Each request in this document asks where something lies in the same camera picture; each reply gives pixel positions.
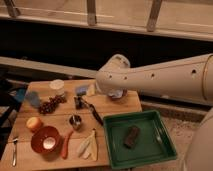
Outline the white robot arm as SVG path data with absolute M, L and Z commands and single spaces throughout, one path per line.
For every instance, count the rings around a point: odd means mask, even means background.
M 181 171 L 213 171 L 213 54 L 131 68 L 129 60 L 113 55 L 95 75 L 95 91 L 113 95 L 135 90 L 211 107 L 185 154 Z

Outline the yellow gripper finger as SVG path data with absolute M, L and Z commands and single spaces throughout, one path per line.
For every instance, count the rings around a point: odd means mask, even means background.
M 87 91 L 86 91 L 86 95 L 87 96 L 94 96 L 96 94 L 96 88 L 95 88 L 95 85 L 94 84 L 91 84 Z

